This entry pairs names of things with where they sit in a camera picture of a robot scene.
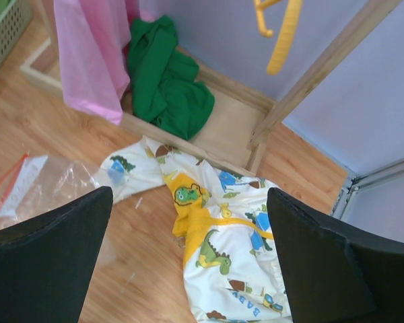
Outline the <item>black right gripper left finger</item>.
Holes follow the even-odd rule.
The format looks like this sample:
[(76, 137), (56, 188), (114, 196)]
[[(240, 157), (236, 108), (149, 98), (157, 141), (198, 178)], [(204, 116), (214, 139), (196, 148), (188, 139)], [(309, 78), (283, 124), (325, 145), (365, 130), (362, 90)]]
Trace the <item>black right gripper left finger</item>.
[(0, 322), (77, 322), (112, 211), (102, 186), (0, 230)]

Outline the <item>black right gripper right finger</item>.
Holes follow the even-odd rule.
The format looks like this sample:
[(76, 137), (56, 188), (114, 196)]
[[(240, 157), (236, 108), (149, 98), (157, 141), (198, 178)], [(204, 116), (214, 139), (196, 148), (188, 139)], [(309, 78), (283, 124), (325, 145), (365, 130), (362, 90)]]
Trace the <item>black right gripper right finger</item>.
[(404, 322), (404, 243), (278, 188), (267, 210), (293, 321)]

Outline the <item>clear zip top bag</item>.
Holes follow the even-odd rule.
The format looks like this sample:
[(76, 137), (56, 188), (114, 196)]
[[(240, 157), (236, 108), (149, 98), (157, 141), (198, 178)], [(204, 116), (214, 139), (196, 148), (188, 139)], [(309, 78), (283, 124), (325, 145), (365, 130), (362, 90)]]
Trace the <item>clear zip top bag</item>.
[(23, 155), (0, 178), (0, 229), (65, 205), (100, 186), (100, 168), (55, 155)]

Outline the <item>cartoon print children's garment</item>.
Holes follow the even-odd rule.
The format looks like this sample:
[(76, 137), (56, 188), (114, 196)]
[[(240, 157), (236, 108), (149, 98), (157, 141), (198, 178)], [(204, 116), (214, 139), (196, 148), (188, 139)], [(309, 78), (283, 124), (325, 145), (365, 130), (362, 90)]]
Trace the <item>cartoon print children's garment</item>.
[(274, 183), (211, 166), (144, 137), (112, 152), (101, 179), (114, 200), (167, 186), (184, 240), (183, 281), (198, 322), (291, 322), (267, 212)]

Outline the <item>wooden clothes rack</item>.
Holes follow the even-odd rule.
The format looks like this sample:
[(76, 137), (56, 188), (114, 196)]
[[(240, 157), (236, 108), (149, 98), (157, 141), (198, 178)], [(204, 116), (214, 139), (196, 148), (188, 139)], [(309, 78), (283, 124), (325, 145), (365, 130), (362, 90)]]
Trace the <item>wooden clothes rack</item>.
[(206, 159), (217, 168), (255, 176), (270, 132), (399, 4), (367, 1), (280, 102), (200, 64), (198, 78), (215, 95), (215, 106), (194, 139), (185, 141), (133, 116), (129, 95), (123, 100), (120, 126)]

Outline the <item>green cloth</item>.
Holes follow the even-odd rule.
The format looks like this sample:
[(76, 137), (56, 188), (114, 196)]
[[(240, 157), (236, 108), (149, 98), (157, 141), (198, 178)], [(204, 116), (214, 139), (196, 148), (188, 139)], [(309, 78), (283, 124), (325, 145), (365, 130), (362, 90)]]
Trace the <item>green cloth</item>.
[(192, 139), (208, 121), (215, 97), (197, 80), (199, 65), (177, 50), (174, 22), (133, 21), (127, 56), (133, 113), (181, 139)]

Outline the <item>pink t-shirt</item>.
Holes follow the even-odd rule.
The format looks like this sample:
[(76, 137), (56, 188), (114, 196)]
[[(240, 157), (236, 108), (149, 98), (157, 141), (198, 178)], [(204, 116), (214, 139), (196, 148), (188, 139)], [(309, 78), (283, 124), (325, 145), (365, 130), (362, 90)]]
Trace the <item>pink t-shirt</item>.
[(64, 103), (119, 124), (130, 84), (123, 51), (131, 24), (152, 17), (138, 1), (55, 1), (53, 9)]

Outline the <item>light green plastic basket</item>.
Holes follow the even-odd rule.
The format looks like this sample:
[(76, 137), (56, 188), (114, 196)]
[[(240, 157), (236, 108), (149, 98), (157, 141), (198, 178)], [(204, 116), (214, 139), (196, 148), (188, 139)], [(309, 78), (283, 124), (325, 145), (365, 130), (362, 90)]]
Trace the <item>light green plastic basket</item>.
[(0, 1), (0, 67), (31, 19), (28, 1)]

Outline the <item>yellow clothes hanger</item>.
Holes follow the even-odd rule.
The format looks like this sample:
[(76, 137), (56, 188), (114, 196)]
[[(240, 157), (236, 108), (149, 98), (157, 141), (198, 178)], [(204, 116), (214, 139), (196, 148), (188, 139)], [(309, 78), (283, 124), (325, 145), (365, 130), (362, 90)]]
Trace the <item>yellow clothes hanger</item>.
[[(258, 31), (261, 36), (266, 38), (271, 38), (274, 35), (273, 30), (269, 30), (265, 23), (264, 11), (279, 3), (279, 1), (271, 0), (271, 1), (259, 1), (254, 0), (254, 8), (257, 18), (257, 26)], [(277, 42), (274, 46), (273, 52), (271, 54), (271, 58), (267, 64), (267, 74), (268, 75), (276, 75), (278, 74), (288, 55), (289, 51), (292, 47), (294, 36), (296, 33), (296, 29), (298, 27), (300, 12), (302, 8), (303, 1), (301, 0), (291, 0), (288, 1), (288, 4), (285, 9), (283, 21), (281, 24), (281, 28), (279, 30), (279, 34), (277, 37)]]

